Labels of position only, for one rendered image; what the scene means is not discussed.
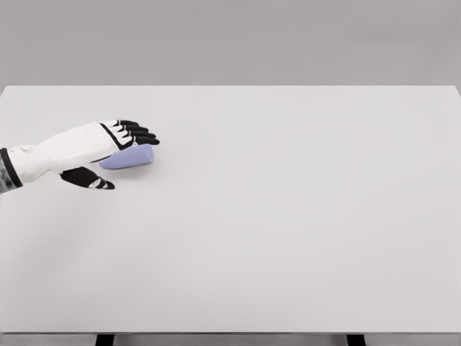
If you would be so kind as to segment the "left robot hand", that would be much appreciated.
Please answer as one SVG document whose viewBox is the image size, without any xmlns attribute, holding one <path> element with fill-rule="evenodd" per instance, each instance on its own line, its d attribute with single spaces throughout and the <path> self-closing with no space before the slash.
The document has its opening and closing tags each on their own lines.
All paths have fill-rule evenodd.
<svg viewBox="0 0 461 346">
<path fill-rule="evenodd" d="M 160 144 L 149 129 L 129 120 L 91 122 L 43 141 L 49 170 L 67 183 L 86 189 L 114 190 L 115 185 L 86 168 L 87 164 L 108 159 L 140 145 Z"/>
</svg>

